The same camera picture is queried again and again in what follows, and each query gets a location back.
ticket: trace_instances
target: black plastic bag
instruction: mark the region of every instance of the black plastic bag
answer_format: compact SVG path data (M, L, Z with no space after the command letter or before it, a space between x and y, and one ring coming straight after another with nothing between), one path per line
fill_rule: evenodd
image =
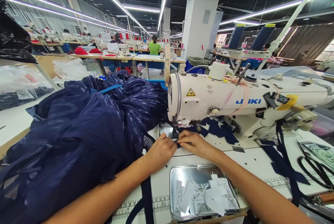
M37 63L31 54L29 33L6 13L6 9L6 0L0 0L0 59Z

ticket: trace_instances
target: clear plastic bag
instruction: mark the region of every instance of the clear plastic bag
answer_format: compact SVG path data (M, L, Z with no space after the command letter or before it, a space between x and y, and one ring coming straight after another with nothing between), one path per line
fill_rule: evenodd
M86 66L82 63L83 62L80 58L66 61L53 61L53 64L55 65L54 70L57 75L61 77L61 83L70 80L81 80L83 77L95 75L95 72L87 71Z
M52 86L33 66L0 67L0 110L35 101L51 91Z

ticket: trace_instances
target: warning label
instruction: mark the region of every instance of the warning label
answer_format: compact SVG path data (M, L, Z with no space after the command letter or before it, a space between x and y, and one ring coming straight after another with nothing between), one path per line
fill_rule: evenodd
M196 96L196 94L194 93L194 91L190 88L188 93L187 93L187 96Z

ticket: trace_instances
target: white pillar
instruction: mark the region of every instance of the white pillar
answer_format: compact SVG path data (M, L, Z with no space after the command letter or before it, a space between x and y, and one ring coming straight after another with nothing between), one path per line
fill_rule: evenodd
M170 37L170 8L164 8L164 23L162 24L163 35L166 39Z
M213 30L219 0L188 0L184 23L183 44L185 56L201 57L204 51L213 48L211 32Z

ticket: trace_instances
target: scissors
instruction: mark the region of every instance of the scissors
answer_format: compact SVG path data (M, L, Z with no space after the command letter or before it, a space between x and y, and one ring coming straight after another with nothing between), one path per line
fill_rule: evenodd
M318 183L319 185L327 188L327 189L334 189L334 185L331 182L330 178L327 176L326 171L327 170L329 173L331 173L334 176L334 171L331 170L329 167L327 167L326 165L317 162L316 160L314 160L313 158L311 158L311 154L308 153L304 147L296 140L299 148L301 149L302 153L304 154L304 156L300 156L297 159L298 165L301 167L301 169L312 179L314 180L316 183ZM324 183L322 181L319 181L314 175L312 175L303 165L302 160L305 159L307 161L307 163L312 167L312 169L317 173L317 175L324 181Z

